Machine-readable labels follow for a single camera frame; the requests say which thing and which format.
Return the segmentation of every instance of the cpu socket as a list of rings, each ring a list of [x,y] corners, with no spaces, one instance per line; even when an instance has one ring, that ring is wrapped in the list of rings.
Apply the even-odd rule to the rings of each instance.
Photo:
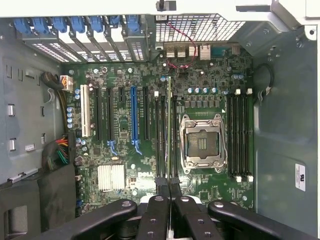
[[[183,115],[180,124],[181,165],[185,174],[191,169],[214,168],[222,171],[227,160],[224,123],[220,114],[214,119],[194,120]]]

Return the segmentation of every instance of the heatsink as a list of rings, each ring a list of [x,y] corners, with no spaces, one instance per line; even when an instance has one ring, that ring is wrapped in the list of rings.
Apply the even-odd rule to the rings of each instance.
[[[107,192],[125,188],[125,166],[101,165],[98,166],[99,191]]]

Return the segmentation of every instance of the green circuit board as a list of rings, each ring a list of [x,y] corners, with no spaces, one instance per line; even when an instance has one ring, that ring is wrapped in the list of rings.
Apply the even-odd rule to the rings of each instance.
[[[82,214],[121,198],[139,203],[141,197],[156,194],[157,159],[165,154],[166,148],[163,144],[166,144],[168,132],[166,128],[160,131],[160,137],[165,142],[158,145],[160,146],[158,152],[161,152],[158,153],[156,122],[164,123],[168,112],[172,114],[171,109],[168,111],[168,77],[171,77],[171,92],[176,99],[178,127],[176,133],[171,133],[177,134],[178,141],[177,149],[171,151],[171,153],[176,151],[177,158],[171,157],[171,161],[177,161],[182,193],[200,198],[203,204],[224,199],[233,200],[247,209],[254,208],[253,182],[246,180],[236,182],[228,170],[228,160],[219,173],[213,168],[201,168],[192,169],[186,174],[181,164],[179,137],[180,121],[184,114],[194,120],[211,120],[216,114],[220,114],[228,142],[227,95],[237,88],[245,90],[252,87],[252,78],[248,74],[248,70],[252,68],[252,57],[245,51],[240,55],[232,55],[231,51],[226,51],[224,55],[213,56],[211,60],[196,60],[192,66],[184,70],[169,69],[164,66],[165,62],[157,59],[151,63],[64,66],[64,74],[70,75],[73,79],[74,90],[80,89],[81,85],[91,86],[89,110],[92,129],[89,137],[81,137],[81,100],[75,98],[74,92],[67,94],[68,106],[74,108],[71,131],[75,131],[76,137],[86,141],[85,145],[79,143],[77,145],[77,156],[82,157],[81,163],[76,166],[76,174],[80,176],[77,182],[77,198],[82,201],[80,207]],[[132,144],[132,86],[137,90],[137,129],[139,149],[142,154],[137,153]],[[98,88],[101,96],[100,106],[97,105],[95,96]],[[165,99],[163,104],[161,104],[161,96]],[[156,98],[159,100],[158,107],[156,107]],[[108,111],[112,111],[112,137],[117,155],[112,154],[111,147],[108,145],[107,136],[110,128]],[[248,97],[246,114],[248,115],[247,157],[250,172],[253,173],[253,100],[251,96]],[[101,190],[98,168],[110,165],[123,167],[124,179],[121,179],[120,175],[118,177],[119,186],[122,187]]]

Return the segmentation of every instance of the motherboard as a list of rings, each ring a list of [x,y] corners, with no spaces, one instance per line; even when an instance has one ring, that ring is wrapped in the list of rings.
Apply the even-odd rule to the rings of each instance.
[[[155,178],[171,176],[203,204],[224,199],[253,209],[251,69],[244,50],[187,68],[160,57],[65,65],[78,214],[122,198],[139,203],[157,194]]]

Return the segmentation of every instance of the white pci slot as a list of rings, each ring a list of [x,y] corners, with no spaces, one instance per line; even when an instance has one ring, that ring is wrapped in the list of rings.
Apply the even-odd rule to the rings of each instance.
[[[89,86],[80,86],[82,137],[90,137]]]

